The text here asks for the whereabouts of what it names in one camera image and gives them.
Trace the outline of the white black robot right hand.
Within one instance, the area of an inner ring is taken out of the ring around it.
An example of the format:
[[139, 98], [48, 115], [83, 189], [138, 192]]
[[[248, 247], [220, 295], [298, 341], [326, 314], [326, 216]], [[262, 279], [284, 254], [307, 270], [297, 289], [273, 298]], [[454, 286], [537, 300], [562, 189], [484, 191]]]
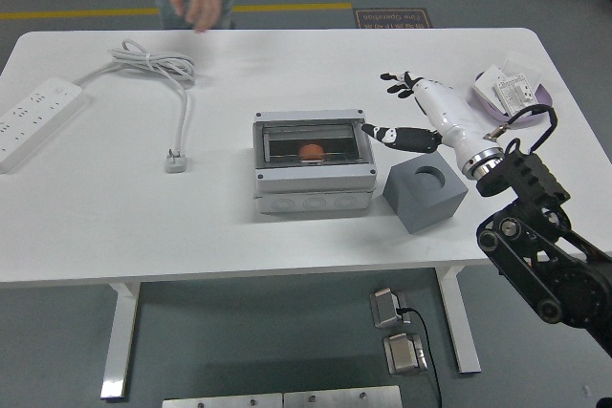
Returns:
[[433, 129], [387, 128], [365, 123], [361, 130], [385, 146], [401, 151], [430, 154], [440, 145], [455, 152], [459, 168], [469, 177], [485, 163], [495, 165], [503, 158], [498, 143], [489, 140], [468, 103], [449, 87], [409, 72], [382, 74], [394, 84], [387, 89], [399, 98], [413, 97]]

